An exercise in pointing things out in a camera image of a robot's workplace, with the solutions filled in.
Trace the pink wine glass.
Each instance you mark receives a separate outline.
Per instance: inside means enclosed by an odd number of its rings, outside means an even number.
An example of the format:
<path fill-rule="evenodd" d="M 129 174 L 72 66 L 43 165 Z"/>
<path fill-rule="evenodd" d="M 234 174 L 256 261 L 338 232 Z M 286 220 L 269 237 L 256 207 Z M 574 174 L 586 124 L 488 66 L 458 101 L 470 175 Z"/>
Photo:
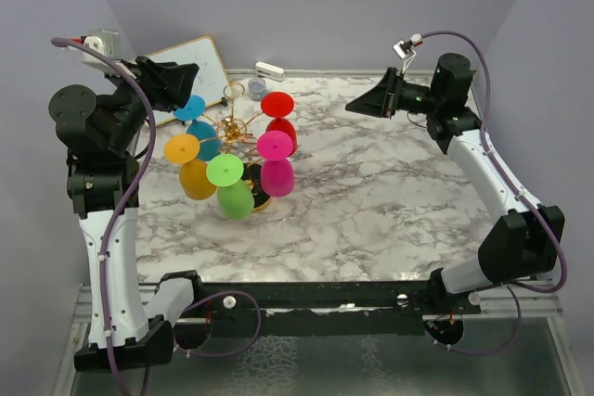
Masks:
<path fill-rule="evenodd" d="M 294 170 L 289 161 L 293 150 L 291 138 L 281 131 L 268 131 L 258 139 L 256 147 L 264 160 L 262 189 L 271 197 L 287 196 L 294 188 Z"/>

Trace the red wine glass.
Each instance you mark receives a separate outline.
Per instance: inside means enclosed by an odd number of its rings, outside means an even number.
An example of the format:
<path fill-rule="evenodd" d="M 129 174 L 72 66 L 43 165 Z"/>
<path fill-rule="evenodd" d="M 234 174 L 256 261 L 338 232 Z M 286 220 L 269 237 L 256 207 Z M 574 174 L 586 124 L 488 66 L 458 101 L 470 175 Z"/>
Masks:
<path fill-rule="evenodd" d="M 284 92 L 268 93 L 261 102 L 261 110 L 271 118 L 266 126 L 267 131 L 281 131 L 291 138 L 293 144 L 291 155 L 293 155 L 297 149 L 297 134 L 295 127 L 288 119 L 294 110 L 292 96 Z"/>

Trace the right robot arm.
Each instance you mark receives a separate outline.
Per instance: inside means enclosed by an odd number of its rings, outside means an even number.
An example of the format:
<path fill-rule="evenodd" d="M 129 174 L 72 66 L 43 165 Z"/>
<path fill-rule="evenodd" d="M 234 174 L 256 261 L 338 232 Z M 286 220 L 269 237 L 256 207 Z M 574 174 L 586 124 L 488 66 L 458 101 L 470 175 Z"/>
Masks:
<path fill-rule="evenodd" d="M 446 53 L 430 86 L 407 82 L 390 68 L 345 107 L 376 118 L 391 118 L 397 111 L 424 115 L 429 136 L 467 175 L 494 223 L 477 254 L 431 273 L 426 301 L 436 313 L 456 307 L 459 294 L 550 272 L 564 227 L 561 209 L 543 205 L 519 185 L 482 133 L 480 118 L 466 105 L 473 75 L 466 57 Z"/>

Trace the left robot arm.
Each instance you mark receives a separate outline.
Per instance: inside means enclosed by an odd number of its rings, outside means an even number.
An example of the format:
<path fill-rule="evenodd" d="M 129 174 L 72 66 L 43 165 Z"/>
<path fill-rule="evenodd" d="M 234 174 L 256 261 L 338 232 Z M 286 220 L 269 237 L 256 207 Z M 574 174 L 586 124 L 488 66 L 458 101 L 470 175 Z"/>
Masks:
<path fill-rule="evenodd" d="M 137 57 L 128 68 L 146 101 L 120 79 L 111 95 L 68 85 L 48 105 L 56 135 L 67 148 L 67 193 L 84 235 L 91 279 L 88 344 L 74 355 L 79 372 L 170 363 L 176 318 L 199 314 L 205 303 L 200 278 L 191 271 L 169 273 L 150 305 L 142 303 L 136 177 L 145 167 L 130 149 L 149 110 L 171 112 L 186 105 L 199 67 Z"/>

